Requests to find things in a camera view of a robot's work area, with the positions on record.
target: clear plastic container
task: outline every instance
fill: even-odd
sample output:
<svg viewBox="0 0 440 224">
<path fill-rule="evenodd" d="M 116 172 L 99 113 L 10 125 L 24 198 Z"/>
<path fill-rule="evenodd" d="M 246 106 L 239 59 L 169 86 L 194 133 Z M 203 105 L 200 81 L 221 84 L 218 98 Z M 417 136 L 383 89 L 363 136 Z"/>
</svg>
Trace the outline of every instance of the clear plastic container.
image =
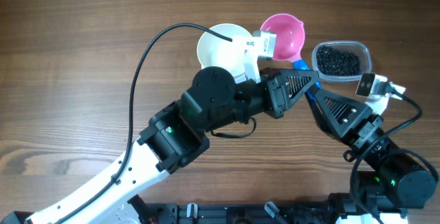
<svg viewBox="0 0 440 224">
<path fill-rule="evenodd" d="M 360 61 L 360 75 L 358 76 L 328 76 L 324 75 L 318 68 L 318 59 L 316 58 L 316 52 L 321 45 L 326 45 L 334 49 L 338 49 L 343 52 L 353 52 L 359 56 Z M 319 73 L 319 78 L 323 82 L 350 82 L 359 80 L 363 73 L 371 72 L 371 57 L 369 49 L 361 42 L 357 41 L 329 41 L 320 43 L 313 49 L 311 53 L 311 64 L 313 70 Z"/>
</svg>

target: wood grain surface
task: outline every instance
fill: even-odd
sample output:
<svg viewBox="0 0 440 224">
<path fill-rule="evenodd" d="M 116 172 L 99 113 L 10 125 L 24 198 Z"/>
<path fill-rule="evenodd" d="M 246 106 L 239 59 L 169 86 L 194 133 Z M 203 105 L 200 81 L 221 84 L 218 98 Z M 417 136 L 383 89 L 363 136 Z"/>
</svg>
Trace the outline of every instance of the wood grain surface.
<svg viewBox="0 0 440 224">
<path fill-rule="evenodd" d="M 0 0 L 0 219 L 59 201 L 124 150 L 135 67 L 162 29 L 191 22 L 254 31 L 279 12 L 304 21 L 308 63 L 320 42 L 363 42 L 373 71 L 407 87 L 423 108 L 420 121 L 393 140 L 440 168 L 440 0 Z M 173 30 L 151 50 L 135 92 L 135 133 L 189 88 L 200 68 L 200 36 Z M 324 87 L 354 97 L 356 82 Z M 392 101 L 383 128 L 412 114 Z M 208 151 L 141 196 L 150 203 L 264 203 L 348 191 L 347 147 L 318 130 L 304 99 L 283 119 L 256 119 L 253 136 L 212 137 Z M 439 190 L 409 216 L 411 223 L 439 218 Z"/>
</svg>

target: black cable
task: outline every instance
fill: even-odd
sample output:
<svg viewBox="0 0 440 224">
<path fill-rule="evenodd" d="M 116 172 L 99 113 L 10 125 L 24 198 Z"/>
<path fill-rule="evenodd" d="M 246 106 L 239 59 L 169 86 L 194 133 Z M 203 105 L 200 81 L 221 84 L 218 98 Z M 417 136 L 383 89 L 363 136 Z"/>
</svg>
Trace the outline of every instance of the black cable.
<svg viewBox="0 0 440 224">
<path fill-rule="evenodd" d="M 132 141 L 132 139 L 133 139 L 133 101 L 134 101 L 136 81 L 138 80 L 140 69 L 142 68 L 142 64 L 145 61 L 146 55 L 148 54 L 148 52 L 150 51 L 152 46 L 156 43 L 156 41 L 162 35 L 164 35 L 165 33 L 169 32 L 169 31 L 171 31 L 171 30 L 173 30 L 175 28 L 178 28 L 178 27 L 193 27 L 193 28 L 197 28 L 197 29 L 200 29 L 200 30 L 205 31 L 207 33 L 210 33 L 210 34 L 212 34 L 214 36 L 217 36 L 217 37 L 219 37 L 221 39 L 224 39 L 226 41 L 232 42 L 232 38 L 228 38 L 227 36 L 223 36 L 221 34 L 218 34 L 218 33 L 214 32 L 212 30 L 209 30 L 206 27 L 202 27 L 200 25 L 196 25 L 196 24 L 192 24 L 192 23 L 179 23 L 179 24 L 172 25 L 172 26 L 162 30 L 158 35 L 156 35 L 155 38 L 153 38 L 153 40 L 150 42 L 148 47 L 145 49 L 145 52 L 144 52 L 144 54 L 142 55 L 142 57 L 140 59 L 139 65 L 137 65 L 136 72 L 135 72 L 135 75 L 133 77 L 133 81 L 131 82 L 130 103 L 129 103 L 129 138 L 127 140 L 125 156 L 124 156 L 124 159 L 122 160 L 122 163 L 121 163 L 121 166 L 119 167 L 119 170 L 117 171 L 117 173 L 115 173 L 113 176 L 111 176 L 110 182 L 106 186 L 104 186 L 104 188 L 102 190 L 100 190 L 92 198 L 87 200 L 85 203 L 83 203 L 81 206 L 76 208 L 74 211 L 70 212 L 68 215 L 66 215 L 63 218 L 59 219 L 55 224 L 63 223 L 64 221 L 66 221 L 66 220 L 70 219 L 71 217 L 73 217 L 75 214 L 79 213 L 81 210 L 83 210 L 88 205 L 90 205 L 90 203 L 93 203 L 97 198 L 99 198 L 102 194 L 104 194 L 104 192 L 106 192 L 115 182 L 118 181 L 120 175 L 124 171 L 125 166 L 127 165 L 128 161 L 129 161 L 129 157 L 130 157 L 130 153 L 131 153 L 131 148 L 133 146 L 133 141 Z"/>
<path fill-rule="evenodd" d="M 254 128 L 252 129 L 252 131 L 251 131 L 250 133 L 248 133 L 248 134 L 246 134 L 246 135 L 235 135 L 235 134 L 229 134 L 229 133 L 214 133 L 214 131 L 211 131 L 211 135 L 212 135 L 212 136 L 215 136 L 215 137 L 222 137 L 222 138 L 235 138 L 235 139 L 237 139 L 237 138 L 248 137 L 248 136 L 252 135 L 253 132 L 254 132 L 255 129 L 256 129 L 256 120 L 255 120 L 255 118 L 251 117 L 250 119 L 251 119 L 251 120 L 253 121 L 253 123 L 254 123 Z"/>
<path fill-rule="evenodd" d="M 365 212 L 367 212 L 368 214 L 371 214 L 371 216 L 374 219 L 376 219 L 379 224 L 384 224 L 380 220 L 380 216 L 374 214 L 366 205 L 363 204 L 363 202 L 360 201 L 358 196 L 354 193 L 354 185 L 355 185 L 355 180 L 356 180 L 356 172 L 358 171 L 358 168 L 359 168 L 359 165 L 360 165 L 361 161 L 363 159 L 365 159 L 365 157 L 370 153 L 370 151 L 373 148 L 375 148 L 382 140 L 384 140 L 385 138 L 389 137 L 390 135 L 396 133 L 397 131 L 407 127 L 408 125 L 412 124 L 413 122 L 418 120 L 421 117 L 421 114 L 422 114 L 421 108 L 419 107 L 419 105 L 416 102 L 414 102 L 410 98 L 406 97 L 405 95 L 397 92 L 396 90 L 393 90 L 391 93 L 396 95 L 396 96 L 401 97 L 402 100 L 407 101 L 414 108 L 416 108 L 417 114 L 416 114 L 416 116 L 410 118 L 409 120 L 406 120 L 405 122 L 403 122 L 403 123 L 397 125 L 396 127 L 392 128 L 391 130 L 386 131 L 385 134 L 381 135 L 374 142 L 372 142 L 371 145 L 359 157 L 356 158 L 356 162 L 353 165 L 353 169 L 351 170 L 351 175 L 350 175 L 350 195 L 351 195 L 351 197 L 353 198 L 353 200 L 355 201 L 356 204 L 358 204 L 362 209 L 365 210 Z"/>
</svg>

